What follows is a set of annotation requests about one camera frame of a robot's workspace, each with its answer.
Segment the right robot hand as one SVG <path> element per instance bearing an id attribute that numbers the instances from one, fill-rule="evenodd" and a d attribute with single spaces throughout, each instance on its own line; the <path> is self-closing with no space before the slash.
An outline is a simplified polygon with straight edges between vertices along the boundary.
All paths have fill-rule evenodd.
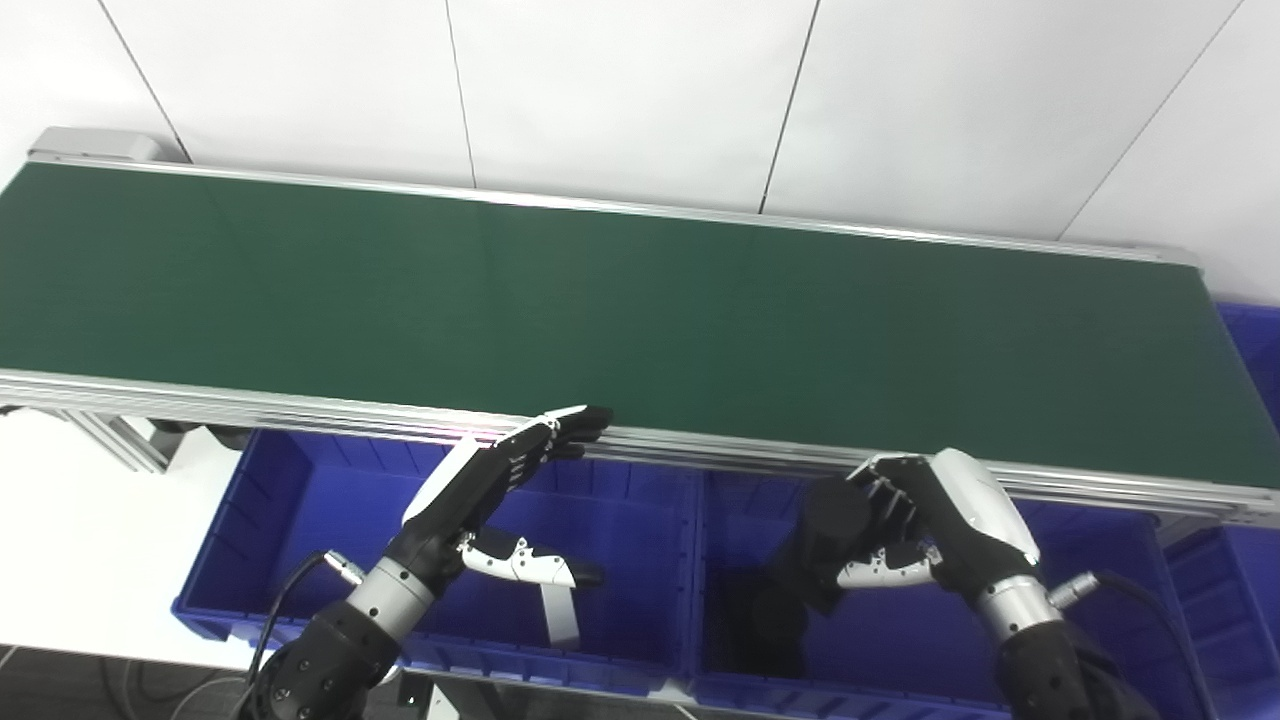
<path id="1" fill-rule="evenodd" d="M 970 600 L 1009 578 L 1039 575 L 1041 550 L 1019 509 L 960 450 L 877 454 L 846 479 L 869 501 L 870 520 L 835 579 L 841 591 L 936 583 Z"/>

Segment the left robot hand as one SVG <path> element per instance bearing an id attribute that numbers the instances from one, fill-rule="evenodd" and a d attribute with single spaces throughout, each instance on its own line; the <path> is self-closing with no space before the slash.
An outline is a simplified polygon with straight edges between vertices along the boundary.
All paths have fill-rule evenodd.
<path id="1" fill-rule="evenodd" d="M 435 596 L 465 570 L 538 585 L 599 587 L 603 568 L 489 527 L 506 497 L 547 464 L 580 459 L 613 420 L 608 407 L 544 413 L 494 441 L 462 438 L 424 482 L 384 555 Z"/>

